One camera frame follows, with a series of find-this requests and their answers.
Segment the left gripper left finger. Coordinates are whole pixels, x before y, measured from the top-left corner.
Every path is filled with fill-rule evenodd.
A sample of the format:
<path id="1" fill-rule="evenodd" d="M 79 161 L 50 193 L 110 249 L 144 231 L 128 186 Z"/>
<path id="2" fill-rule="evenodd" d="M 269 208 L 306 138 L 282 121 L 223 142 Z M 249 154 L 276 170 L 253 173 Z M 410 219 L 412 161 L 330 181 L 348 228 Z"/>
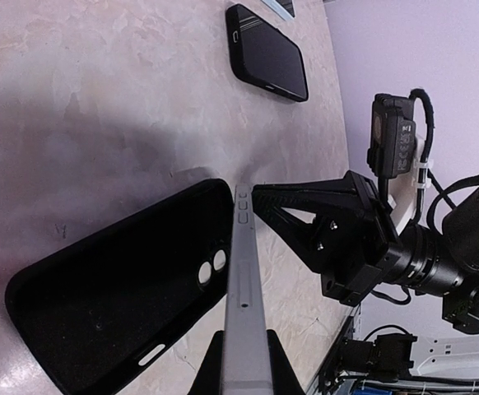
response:
<path id="1" fill-rule="evenodd" d="M 214 333 L 188 395 L 220 395 L 224 332 Z"/>

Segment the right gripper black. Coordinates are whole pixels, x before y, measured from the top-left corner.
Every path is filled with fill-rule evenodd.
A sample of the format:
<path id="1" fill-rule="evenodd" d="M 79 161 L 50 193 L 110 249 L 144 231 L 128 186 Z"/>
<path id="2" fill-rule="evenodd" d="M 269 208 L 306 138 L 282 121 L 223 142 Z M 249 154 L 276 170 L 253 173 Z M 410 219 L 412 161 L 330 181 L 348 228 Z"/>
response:
<path id="1" fill-rule="evenodd" d="M 257 184 L 254 213 L 305 266 L 320 274 L 324 297 L 358 305 L 398 260 L 400 240 L 372 180 Z"/>

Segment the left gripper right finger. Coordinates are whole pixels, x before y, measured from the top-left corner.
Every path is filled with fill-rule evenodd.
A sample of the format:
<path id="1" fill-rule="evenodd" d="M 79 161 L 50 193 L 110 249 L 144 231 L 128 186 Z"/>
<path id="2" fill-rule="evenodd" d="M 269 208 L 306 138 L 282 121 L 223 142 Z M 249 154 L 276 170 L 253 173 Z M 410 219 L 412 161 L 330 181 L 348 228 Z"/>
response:
<path id="1" fill-rule="evenodd" d="M 274 395 L 305 395 L 296 377 L 291 363 L 288 360 L 285 350 L 278 338 L 277 333 L 267 330 L 267 343 L 270 355 L 272 371 L 272 386 Z"/>

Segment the black phone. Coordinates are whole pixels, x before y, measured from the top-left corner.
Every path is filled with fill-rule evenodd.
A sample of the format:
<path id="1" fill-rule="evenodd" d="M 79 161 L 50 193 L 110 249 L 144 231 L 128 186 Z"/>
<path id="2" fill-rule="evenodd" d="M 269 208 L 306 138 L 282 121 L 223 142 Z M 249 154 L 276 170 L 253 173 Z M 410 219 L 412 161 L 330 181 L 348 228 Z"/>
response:
<path id="1" fill-rule="evenodd" d="M 223 394 L 272 394 L 252 188 L 235 187 L 221 367 Z"/>

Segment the black phone case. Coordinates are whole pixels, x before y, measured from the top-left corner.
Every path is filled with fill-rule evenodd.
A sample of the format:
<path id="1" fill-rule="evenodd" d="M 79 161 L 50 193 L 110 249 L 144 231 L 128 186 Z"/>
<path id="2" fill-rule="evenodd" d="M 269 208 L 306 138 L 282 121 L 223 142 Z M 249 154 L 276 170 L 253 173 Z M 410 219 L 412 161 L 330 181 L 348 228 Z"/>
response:
<path id="1" fill-rule="evenodd" d="M 198 274 L 230 251 L 233 210 L 206 179 L 12 277 L 8 315 L 62 393 L 117 393 L 221 300 L 227 270 Z"/>
<path id="2" fill-rule="evenodd" d="M 300 48 L 246 6 L 226 9 L 232 72 L 240 81 L 295 102 L 309 99 Z"/>

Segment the light blue phone case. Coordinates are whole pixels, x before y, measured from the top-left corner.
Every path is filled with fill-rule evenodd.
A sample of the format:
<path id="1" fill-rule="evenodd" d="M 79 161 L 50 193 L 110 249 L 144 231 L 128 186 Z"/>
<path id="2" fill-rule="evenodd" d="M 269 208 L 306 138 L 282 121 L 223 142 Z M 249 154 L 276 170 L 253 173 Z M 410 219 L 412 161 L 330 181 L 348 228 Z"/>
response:
<path id="1" fill-rule="evenodd" d="M 292 21 L 295 18 L 295 8 L 292 0 L 262 0 L 262 3 L 284 21 Z"/>

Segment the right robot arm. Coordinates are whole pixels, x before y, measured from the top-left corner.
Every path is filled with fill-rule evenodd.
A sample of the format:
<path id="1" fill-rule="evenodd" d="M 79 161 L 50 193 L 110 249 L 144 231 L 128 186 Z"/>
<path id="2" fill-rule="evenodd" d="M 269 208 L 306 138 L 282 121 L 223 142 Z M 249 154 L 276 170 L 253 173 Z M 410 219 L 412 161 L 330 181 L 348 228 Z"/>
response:
<path id="1" fill-rule="evenodd" d="M 472 193 L 436 226 L 397 230 L 374 183 L 349 171 L 340 179 L 257 185 L 254 212 L 321 277 L 325 297 L 357 306 L 378 284 L 438 296 L 454 329 L 479 334 L 479 175 L 442 190 Z"/>

